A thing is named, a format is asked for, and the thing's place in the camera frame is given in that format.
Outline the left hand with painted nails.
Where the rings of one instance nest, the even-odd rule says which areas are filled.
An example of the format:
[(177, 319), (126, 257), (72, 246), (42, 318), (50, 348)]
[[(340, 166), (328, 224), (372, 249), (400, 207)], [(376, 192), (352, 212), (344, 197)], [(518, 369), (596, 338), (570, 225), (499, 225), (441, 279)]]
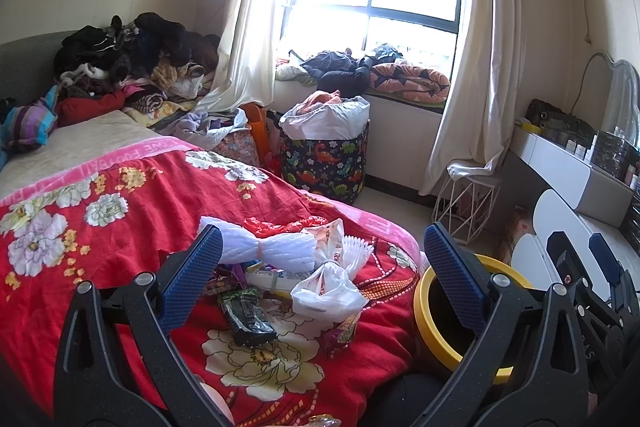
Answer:
[[(231, 410), (228, 407), (226, 400), (222, 397), (222, 395), (213, 387), (210, 387), (208, 384), (205, 384), (204, 381), (200, 382), (201, 387), (207, 393), (209, 399), (216, 404), (219, 410), (224, 414), (229, 421), (233, 421), (233, 416)], [(342, 423), (339, 419), (332, 417), (331, 415), (319, 415), (312, 417), (305, 427), (338, 427), (341, 426)]]

